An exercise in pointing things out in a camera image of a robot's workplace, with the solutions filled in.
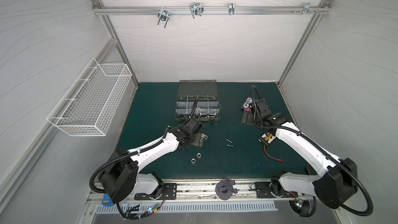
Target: wire basket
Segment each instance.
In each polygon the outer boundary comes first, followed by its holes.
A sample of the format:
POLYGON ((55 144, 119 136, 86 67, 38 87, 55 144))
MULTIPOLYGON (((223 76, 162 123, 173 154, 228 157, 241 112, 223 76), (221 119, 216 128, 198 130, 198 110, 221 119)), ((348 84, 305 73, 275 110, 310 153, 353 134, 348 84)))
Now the wire basket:
POLYGON ((81 86, 74 96, 67 98, 67 93, 47 118, 69 136, 105 136, 131 79, 126 64, 98 64, 97 61, 95 64, 86 67, 86 74, 89 72, 86 79, 75 82, 81 86))

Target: dark green work surface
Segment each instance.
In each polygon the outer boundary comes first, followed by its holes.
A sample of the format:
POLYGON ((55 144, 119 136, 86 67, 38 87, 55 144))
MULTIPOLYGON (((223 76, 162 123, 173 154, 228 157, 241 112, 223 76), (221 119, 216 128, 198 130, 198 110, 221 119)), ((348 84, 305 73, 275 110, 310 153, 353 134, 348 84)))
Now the dark green work surface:
MULTIPOLYGON (((140 83, 118 148, 128 150, 141 146, 162 136, 168 125, 179 124, 174 120, 178 84, 140 83)), ((217 83, 221 119, 204 122, 203 133, 208 139, 203 147, 189 145, 188 151, 181 149, 168 153, 140 173, 155 172, 161 178, 175 179, 270 178, 282 170, 306 174, 305 167, 311 167, 292 148, 275 139, 267 147, 267 153, 284 162, 272 160, 257 140, 263 132, 241 123, 243 111, 240 108, 250 96, 251 85, 256 85, 272 113, 280 112, 291 119, 275 83, 217 83), (200 159, 196 157, 198 152, 202 154, 200 159), (191 163, 192 158, 196 159, 195 164, 191 163)))

